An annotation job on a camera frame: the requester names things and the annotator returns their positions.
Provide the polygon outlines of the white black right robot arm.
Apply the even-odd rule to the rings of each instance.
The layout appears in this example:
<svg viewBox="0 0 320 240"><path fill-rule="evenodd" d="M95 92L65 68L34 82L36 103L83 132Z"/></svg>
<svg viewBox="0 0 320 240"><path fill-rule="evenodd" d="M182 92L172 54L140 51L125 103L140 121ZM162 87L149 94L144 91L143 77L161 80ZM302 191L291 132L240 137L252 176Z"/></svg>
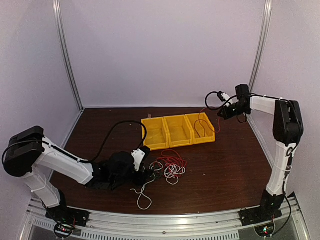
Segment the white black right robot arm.
<svg viewBox="0 0 320 240"><path fill-rule="evenodd" d="M219 91L222 101L218 116L224 120L250 115L258 111L273 116L272 133L276 143L276 153L270 180L262 193L259 207L247 211L260 221L275 217L286 197L288 178L292 170L293 158L304 133L300 105L296 100L287 100L251 93L246 84L235 88L237 101Z"/></svg>

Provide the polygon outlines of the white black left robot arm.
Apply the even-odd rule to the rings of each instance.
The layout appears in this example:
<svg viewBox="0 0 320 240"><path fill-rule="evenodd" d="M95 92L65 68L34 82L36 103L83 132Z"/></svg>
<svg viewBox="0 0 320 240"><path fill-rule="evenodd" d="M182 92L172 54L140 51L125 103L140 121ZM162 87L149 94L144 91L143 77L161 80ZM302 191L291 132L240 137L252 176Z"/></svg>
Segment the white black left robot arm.
<svg viewBox="0 0 320 240"><path fill-rule="evenodd" d="M22 179L41 199L51 218L67 222L76 215L67 206L64 193L48 182L39 170L40 166L87 188L114 190L127 182L137 186L146 184L154 174L153 170L144 167L149 153L150 149L143 146L131 153L116 152L109 159L96 163L60 148L44 135L42 127L34 126L9 140L1 160L7 174Z"/></svg>

